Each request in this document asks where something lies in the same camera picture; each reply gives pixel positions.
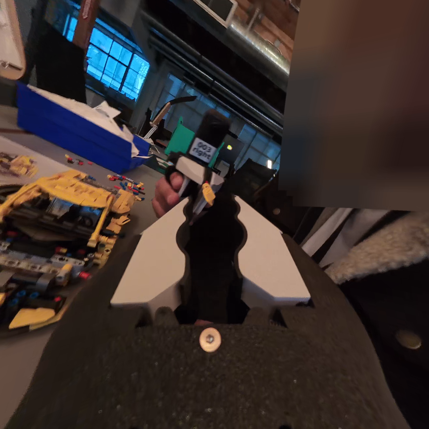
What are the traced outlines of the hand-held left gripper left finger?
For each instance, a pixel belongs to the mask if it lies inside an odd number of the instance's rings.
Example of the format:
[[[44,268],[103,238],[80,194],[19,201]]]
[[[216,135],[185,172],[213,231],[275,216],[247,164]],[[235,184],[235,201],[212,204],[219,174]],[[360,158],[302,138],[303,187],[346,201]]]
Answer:
[[[140,307],[154,316],[158,308],[174,311],[181,304],[179,282],[186,257],[177,244],[177,232],[186,221],[189,198],[179,202],[141,234],[110,300],[112,307]]]

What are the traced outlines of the wooden metal jointed arm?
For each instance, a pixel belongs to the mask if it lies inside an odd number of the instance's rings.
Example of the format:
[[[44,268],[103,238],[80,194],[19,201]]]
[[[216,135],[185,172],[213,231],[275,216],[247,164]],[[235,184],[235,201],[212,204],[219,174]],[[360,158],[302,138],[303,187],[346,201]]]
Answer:
[[[158,111],[158,113],[154,116],[153,119],[151,119],[152,111],[148,109],[146,112],[146,119],[139,132],[139,137],[142,137],[143,139],[151,138],[151,136],[157,131],[159,124],[167,115],[167,113],[169,112],[170,108],[173,105],[180,104],[180,103],[190,103],[195,101],[196,99],[197,99],[197,96],[186,96],[186,97],[171,99],[163,105],[163,107]]]

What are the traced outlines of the person's right hand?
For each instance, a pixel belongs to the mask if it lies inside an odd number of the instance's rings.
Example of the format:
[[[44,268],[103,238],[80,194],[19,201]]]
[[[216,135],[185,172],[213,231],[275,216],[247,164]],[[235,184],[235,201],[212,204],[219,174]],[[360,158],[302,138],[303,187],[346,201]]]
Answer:
[[[169,180],[164,176],[157,181],[154,198],[151,201],[157,218],[163,217],[179,203],[179,191],[183,182],[184,177],[179,172],[172,173],[169,176]]]

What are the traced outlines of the green plastic board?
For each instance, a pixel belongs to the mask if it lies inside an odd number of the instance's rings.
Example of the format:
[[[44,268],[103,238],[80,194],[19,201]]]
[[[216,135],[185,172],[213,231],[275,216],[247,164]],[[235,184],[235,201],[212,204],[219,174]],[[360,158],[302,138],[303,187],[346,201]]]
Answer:
[[[216,110],[209,110],[203,117],[196,132],[184,135],[183,121],[180,120],[165,153],[181,153],[200,164],[212,168],[216,161],[219,147],[223,144],[231,122]]]

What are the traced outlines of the tall paned window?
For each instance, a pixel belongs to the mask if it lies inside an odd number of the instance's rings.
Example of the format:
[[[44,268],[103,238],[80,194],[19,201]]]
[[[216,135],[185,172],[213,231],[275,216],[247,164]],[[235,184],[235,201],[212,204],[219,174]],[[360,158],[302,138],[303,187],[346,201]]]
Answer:
[[[234,168],[239,169],[248,159],[265,167],[267,159],[270,159],[272,169],[279,169],[281,147],[268,133],[262,131],[254,122],[244,119],[244,116],[239,114],[236,108],[231,109],[217,97],[201,93],[194,86],[172,73],[169,73],[165,80],[164,88],[158,99],[157,109],[171,99],[186,96],[197,96],[197,99],[190,103],[173,105],[164,117],[165,130],[173,134],[179,121],[182,120],[183,126],[186,127],[183,129],[183,134],[191,136],[198,129],[206,112],[214,109],[231,121],[229,134],[219,149],[215,163],[219,161],[228,166],[234,164]]]

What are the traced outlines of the yellow toy car model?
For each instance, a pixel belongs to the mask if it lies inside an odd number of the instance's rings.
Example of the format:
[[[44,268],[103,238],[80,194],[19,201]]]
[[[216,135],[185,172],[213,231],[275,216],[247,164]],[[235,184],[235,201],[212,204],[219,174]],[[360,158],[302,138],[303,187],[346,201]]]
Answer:
[[[85,176],[69,169],[1,186],[1,289],[64,287],[106,265],[137,199],[90,185]]]

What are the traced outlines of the large paned window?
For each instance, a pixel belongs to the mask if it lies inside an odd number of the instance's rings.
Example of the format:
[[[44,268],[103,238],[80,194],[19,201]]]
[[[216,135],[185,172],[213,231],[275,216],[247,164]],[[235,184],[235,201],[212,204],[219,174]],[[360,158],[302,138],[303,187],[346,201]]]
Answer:
[[[96,19],[86,57],[88,75],[105,87],[137,101],[150,64],[134,42]]]

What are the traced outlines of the white air vent grille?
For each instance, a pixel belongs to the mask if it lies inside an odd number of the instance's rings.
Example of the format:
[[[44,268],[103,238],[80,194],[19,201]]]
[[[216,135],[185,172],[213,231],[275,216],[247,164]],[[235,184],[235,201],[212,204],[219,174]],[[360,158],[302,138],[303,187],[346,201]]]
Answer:
[[[225,28],[230,26],[238,7],[238,2],[235,0],[194,0],[193,2]]]

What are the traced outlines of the yellow panel with black pins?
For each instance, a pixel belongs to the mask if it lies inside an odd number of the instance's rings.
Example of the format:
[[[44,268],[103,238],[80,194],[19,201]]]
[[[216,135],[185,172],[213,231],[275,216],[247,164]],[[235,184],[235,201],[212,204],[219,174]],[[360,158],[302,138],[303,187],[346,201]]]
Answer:
[[[69,301],[61,294],[28,289],[2,291],[0,297],[1,339],[55,324]]]

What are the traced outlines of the blue plastic bin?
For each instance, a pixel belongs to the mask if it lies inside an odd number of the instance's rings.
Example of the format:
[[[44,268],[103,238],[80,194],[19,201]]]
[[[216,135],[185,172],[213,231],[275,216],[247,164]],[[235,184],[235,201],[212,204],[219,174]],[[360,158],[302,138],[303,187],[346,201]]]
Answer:
[[[16,87],[17,122],[25,131],[115,173],[126,173],[147,164],[147,142],[142,142],[144,157],[132,157],[130,142],[47,99],[23,83],[18,82]]]

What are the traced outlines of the black panel screen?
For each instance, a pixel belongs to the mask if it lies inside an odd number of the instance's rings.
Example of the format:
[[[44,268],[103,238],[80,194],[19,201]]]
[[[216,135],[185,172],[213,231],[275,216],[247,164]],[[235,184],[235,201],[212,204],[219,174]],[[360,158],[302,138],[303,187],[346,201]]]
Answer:
[[[86,104],[85,52],[44,22],[35,54],[36,87]]]

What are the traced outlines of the open instruction booklet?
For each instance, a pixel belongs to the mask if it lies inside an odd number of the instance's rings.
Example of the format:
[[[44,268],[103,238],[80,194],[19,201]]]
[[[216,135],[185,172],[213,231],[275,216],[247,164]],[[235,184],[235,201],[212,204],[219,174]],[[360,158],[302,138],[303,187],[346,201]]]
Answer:
[[[8,138],[0,138],[0,185],[25,185],[53,172],[49,159]]]

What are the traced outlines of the wooden document stand with sheet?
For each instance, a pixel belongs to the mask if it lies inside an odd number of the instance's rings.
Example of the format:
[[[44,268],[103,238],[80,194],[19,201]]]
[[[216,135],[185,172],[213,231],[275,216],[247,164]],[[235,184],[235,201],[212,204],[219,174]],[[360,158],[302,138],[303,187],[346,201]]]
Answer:
[[[25,69],[26,69],[25,53],[24,53],[24,46],[23,46],[23,41],[22,41],[22,36],[20,31],[20,24],[19,24],[19,20],[18,20],[16,8],[15,8],[15,3],[13,0],[6,0],[6,2],[9,7],[9,14],[12,22],[13,35],[15,36],[15,40],[17,42],[19,56],[22,61],[22,68],[15,69],[13,67],[5,67],[2,64],[0,64],[0,76],[3,79],[17,81],[25,73]]]

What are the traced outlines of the white printed instruction sheet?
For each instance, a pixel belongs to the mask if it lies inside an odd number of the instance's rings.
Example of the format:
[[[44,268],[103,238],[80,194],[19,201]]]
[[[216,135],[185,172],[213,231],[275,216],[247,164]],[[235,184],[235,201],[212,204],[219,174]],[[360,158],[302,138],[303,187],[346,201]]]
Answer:
[[[6,1],[0,1],[0,60],[5,67],[22,68],[17,42],[13,35],[9,7]]]

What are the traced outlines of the silver ventilation duct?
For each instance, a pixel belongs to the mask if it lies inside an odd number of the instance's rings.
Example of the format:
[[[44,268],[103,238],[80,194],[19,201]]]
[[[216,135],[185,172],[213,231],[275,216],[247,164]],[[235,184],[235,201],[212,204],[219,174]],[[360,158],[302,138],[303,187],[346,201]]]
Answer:
[[[261,72],[271,78],[287,80],[290,74],[290,60],[269,40],[264,39],[254,29],[249,29],[238,18],[232,18],[226,39],[246,60],[254,62]]]

